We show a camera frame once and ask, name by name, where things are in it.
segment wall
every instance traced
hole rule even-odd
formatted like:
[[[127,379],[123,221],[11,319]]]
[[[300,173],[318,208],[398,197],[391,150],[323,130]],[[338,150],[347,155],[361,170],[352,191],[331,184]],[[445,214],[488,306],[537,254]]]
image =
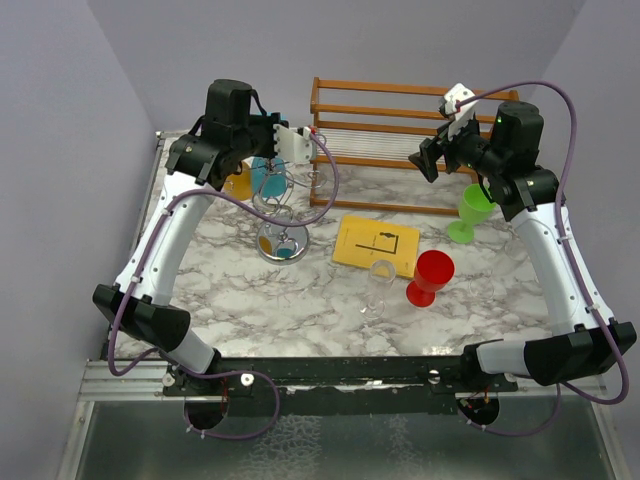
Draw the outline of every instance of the wall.
[[[126,261],[155,138],[83,0],[3,2],[0,78],[0,471],[43,480],[105,338],[91,295]]]
[[[619,321],[640,332],[640,3],[588,0],[544,79],[571,95],[578,113],[575,161],[567,187],[573,229],[589,270]],[[568,114],[559,97],[536,89],[532,101],[545,117],[540,162],[560,172],[566,154]],[[627,461],[640,478],[640,345],[625,359],[631,393],[612,407]],[[617,369],[607,375],[615,395]]]
[[[216,78],[251,83],[295,124],[311,120],[314,76],[472,88],[539,78],[583,1],[88,3],[155,128],[175,130],[203,113]]]

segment green goblet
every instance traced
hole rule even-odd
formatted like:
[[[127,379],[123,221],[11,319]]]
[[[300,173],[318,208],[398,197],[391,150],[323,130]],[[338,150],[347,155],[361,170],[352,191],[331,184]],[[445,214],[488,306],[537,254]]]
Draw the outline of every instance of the green goblet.
[[[447,233],[456,243],[469,243],[473,240],[473,226],[484,222],[495,208],[496,204],[487,200],[480,185],[474,183],[464,189],[462,200],[458,207],[460,220],[449,225]]]

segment marble table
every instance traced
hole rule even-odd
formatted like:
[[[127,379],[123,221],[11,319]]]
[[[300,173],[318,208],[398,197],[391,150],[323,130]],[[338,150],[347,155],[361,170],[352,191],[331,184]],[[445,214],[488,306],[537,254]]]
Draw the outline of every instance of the marble table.
[[[158,200],[173,140],[166,139],[162,147],[147,218]],[[290,168],[301,180],[310,171],[309,165]],[[340,174],[339,198],[379,203],[456,207],[469,182],[467,175],[442,175],[430,185],[416,171],[346,166],[340,167]],[[326,195],[330,189],[328,183],[319,194]],[[299,219],[315,211],[304,188],[295,188],[289,205]],[[340,220],[346,214],[416,227],[421,231],[420,252],[439,249],[453,258],[456,274],[433,306],[412,306],[405,297],[409,280],[397,278],[382,318],[367,320],[359,313],[367,271],[331,261]],[[255,249],[261,221],[216,200],[181,264],[172,304],[191,312],[195,332],[225,356],[457,354],[469,343],[548,335],[542,290],[526,256],[514,260],[505,254],[505,245],[519,240],[500,212],[496,210],[476,228],[470,245],[449,240],[446,226],[452,220],[332,209],[309,228],[312,244],[306,257],[280,267],[261,259]],[[470,281],[487,273],[494,294],[472,295]],[[134,357],[146,348],[125,334],[118,340],[119,358]]]

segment red goblet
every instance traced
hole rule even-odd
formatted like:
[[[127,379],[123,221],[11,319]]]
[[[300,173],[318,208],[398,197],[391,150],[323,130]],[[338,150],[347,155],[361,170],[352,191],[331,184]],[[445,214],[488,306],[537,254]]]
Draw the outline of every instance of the red goblet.
[[[416,307],[428,307],[436,292],[453,278],[455,265],[451,257],[440,250],[428,250],[418,257],[413,282],[407,287],[407,298]]]

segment purple cable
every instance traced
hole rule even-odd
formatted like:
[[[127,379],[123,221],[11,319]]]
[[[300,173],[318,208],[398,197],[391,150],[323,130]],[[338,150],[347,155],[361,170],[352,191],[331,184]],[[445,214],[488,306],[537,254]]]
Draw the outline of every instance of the purple cable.
[[[329,211],[329,209],[333,206],[336,197],[338,196],[338,187],[339,187],[339,173],[338,173],[338,166],[336,165],[336,161],[333,158],[333,155],[331,155],[331,152],[327,149],[327,147],[318,140],[318,137],[316,135],[314,135],[313,133],[311,134],[311,139],[320,147],[320,149],[324,152],[324,154],[327,156],[327,158],[329,159],[329,162],[331,163],[331,168],[333,169],[333,174],[334,174],[334,184],[333,184],[333,191],[331,193],[331,197],[329,198],[329,201],[327,203],[327,205],[325,205],[325,207],[313,218],[310,218],[308,220],[304,220],[301,222],[292,222],[292,223],[288,223],[285,222],[283,220],[279,220],[276,218],[271,218],[268,215],[265,215],[253,208],[251,208],[248,205],[245,205],[244,203],[242,203],[239,200],[236,200],[235,198],[229,197],[227,195],[225,195],[224,193],[220,193],[212,188],[199,188],[199,189],[194,189],[194,190],[188,190],[186,192],[181,193],[180,195],[177,195],[166,207],[166,211],[167,212],[172,212],[173,209],[176,207],[176,205],[178,203],[180,203],[182,200],[184,200],[187,197],[190,197],[192,195],[210,195],[210,196],[214,196],[214,197],[219,197],[222,198],[224,200],[227,200],[231,203],[233,203],[234,205],[237,205],[238,207],[242,208],[243,210],[251,213],[252,215],[255,215],[256,217],[267,221],[271,224],[275,224],[275,225],[279,225],[282,227],[304,227],[306,225],[309,225],[311,223],[314,223],[318,220],[320,220],[322,217],[324,217],[324,215]],[[149,255],[151,254],[151,251],[153,250],[153,247],[155,245],[156,240],[158,239],[158,235],[160,234],[160,231],[162,230],[162,227],[164,226],[164,223],[166,222],[167,218],[169,217],[169,215],[162,215],[159,219],[158,222],[155,224],[155,226],[153,227],[153,230],[151,231],[151,235],[149,236],[149,241],[147,242],[147,245],[145,246],[144,250],[142,251],[142,254],[140,255],[140,260],[138,261],[137,267],[134,270],[133,276],[134,277],[140,277],[140,275],[142,274],[142,271],[147,263],[147,260],[149,259]],[[127,290],[124,293],[124,296],[122,297],[122,301],[120,302],[120,306],[118,307],[118,310],[116,312],[115,318],[113,320],[113,327],[111,330],[111,336],[109,338],[109,347],[107,350],[107,364],[109,366],[109,371],[111,372],[112,375],[116,376],[116,377],[121,377],[123,375],[126,375],[128,372],[130,372],[138,363],[140,363],[141,360],[143,360],[145,357],[147,357],[148,355],[150,355],[151,353],[155,353],[157,351],[159,351],[158,348],[150,348],[144,352],[142,352],[140,355],[138,355],[135,359],[133,359],[131,361],[131,363],[129,365],[127,365],[125,368],[123,368],[122,370],[118,370],[116,368],[115,365],[115,349],[116,349],[116,340],[118,337],[118,331],[120,330],[120,325],[122,324],[122,317],[124,316],[124,311],[127,307],[127,304],[129,303],[129,300],[131,299],[131,295],[133,294],[133,291],[136,287],[137,283],[131,282],[129,284],[129,287],[127,288]],[[273,383],[273,380],[271,380],[269,377],[267,377],[266,375],[264,375],[263,373],[260,372],[227,372],[227,373],[217,373],[217,374],[213,374],[213,375],[205,375],[204,374],[199,374],[196,372],[193,372],[189,369],[186,369],[185,367],[180,367],[182,368],[185,372],[187,372],[189,375],[193,375],[194,377],[197,378],[207,378],[207,379],[214,379],[214,378],[222,378],[225,376],[229,376],[229,375],[241,375],[242,373],[250,373],[252,375],[257,375],[261,378],[264,378],[270,385],[271,387],[274,389],[274,393],[276,395],[276,412],[272,418],[272,420],[269,422],[269,424],[264,427],[263,429],[260,429],[258,432],[255,432],[253,434],[247,434],[247,435],[240,435],[240,436],[223,436],[222,434],[214,434],[212,432],[204,432],[205,435],[208,436],[213,436],[216,438],[227,438],[227,439],[246,439],[246,438],[253,438],[253,436],[256,435],[260,435],[261,433],[265,432],[267,429],[269,429],[271,426],[273,426],[273,424],[275,423],[275,420],[277,419],[279,410],[280,410],[280,396],[278,394],[278,389],[276,387],[276,385]]]
[[[561,395],[562,393],[560,391],[560,384],[556,384],[556,403],[553,407],[553,413],[543,424],[524,432],[509,432],[487,427],[486,425],[479,425],[469,420],[460,409],[458,409],[458,415],[460,415],[468,425],[471,425],[473,428],[476,428],[478,430],[482,430],[483,432],[492,433],[493,435],[499,435],[501,437],[530,437],[531,435],[536,435],[545,428],[551,426],[558,419],[558,417],[560,416],[560,404],[562,403],[560,401]]]
[[[571,265],[571,270],[573,271],[573,275],[576,278],[576,282],[578,283],[580,292],[582,293],[582,296],[588,305],[594,305],[595,302],[593,301],[593,297],[591,297],[591,292],[589,291],[589,289],[587,288],[587,285],[585,284],[584,278],[582,277],[582,273],[580,272],[580,267],[578,266],[576,257],[573,254],[573,250],[571,249],[571,244],[567,239],[567,232],[565,230],[564,222],[562,219],[562,196],[564,193],[565,185],[567,184],[567,180],[569,178],[569,170],[571,168],[571,162],[573,161],[573,151],[575,149],[576,132],[578,129],[578,119],[576,115],[576,109],[573,105],[573,102],[571,101],[571,98],[569,98],[569,95],[563,89],[561,89],[557,85],[554,85],[553,83],[545,82],[544,80],[531,80],[527,82],[512,83],[504,87],[486,91],[479,95],[466,98],[463,101],[458,102],[456,106],[462,107],[470,102],[473,102],[474,100],[479,100],[481,98],[487,97],[488,95],[492,95],[494,93],[498,93],[503,90],[509,90],[515,87],[521,87],[523,85],[542,85],[543,87],[547,87],[552,90],[555,90],[565,101],[565,103],[567,104],[567,108],[569,109],[569,117],[571,119],[571,134],[569,135],[569,147],[567,149],[567,158],[564,163],[564,168],[562,169],[562,176],[560,177],[560,185],[558,186],[558,192],[556,193],[554,213],[556,217],[556,225],[558,225],[558,230],[560,232],[560,237],[563,238],[562,246],[564,247],[564,251],[567,254],[567,259],[569,260],[569,264]],[[611,332],[609,331],[609,328],[607,327],[607,324],[604,318],[602,318],[602,314],[597,309],[592,309],[591,313],[593,314],[593,317],[596,319],[598,326],[602,330],[602,333],[604,334],[607,340],[607,343],[609,344],[609,347],[613,352],[613,356],[615,357],[616,362],[618,363],[618,367],[620,368],[620,376],[622,377],[622,387],[620,389],[620,393],[615,398],[608,398],[608,399],[598,398],[586,392],[583,392],[579,388],[571,385],[569,382],[562,382],[562,384],[565,387],[567,387],[569,390],[577,393],[581,397],[586,398],[591,402],[599,403],[601,405],[616,405],[622,402],[627,397],[627,394],[629,393],[629,372],[627,371],[627,366],[624,363],[624,359],[622,358],[620,349],[618,348],[618,345],[613,339],[613,336],[611,335]]]

